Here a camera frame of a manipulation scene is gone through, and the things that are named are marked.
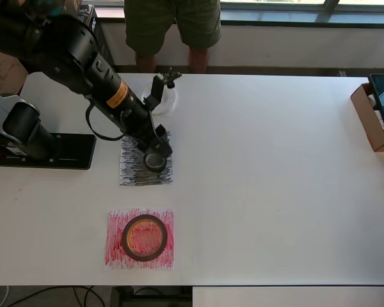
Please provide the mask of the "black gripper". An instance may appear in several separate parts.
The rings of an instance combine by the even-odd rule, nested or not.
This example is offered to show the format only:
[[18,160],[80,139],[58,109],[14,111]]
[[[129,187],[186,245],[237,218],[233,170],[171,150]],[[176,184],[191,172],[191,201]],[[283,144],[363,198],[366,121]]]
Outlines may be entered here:
[[148,128],[139,138],[137,147],[144,154],[157,153],[163,157],[169,157],[173,152],[168,140],[168,131],[163,125]]

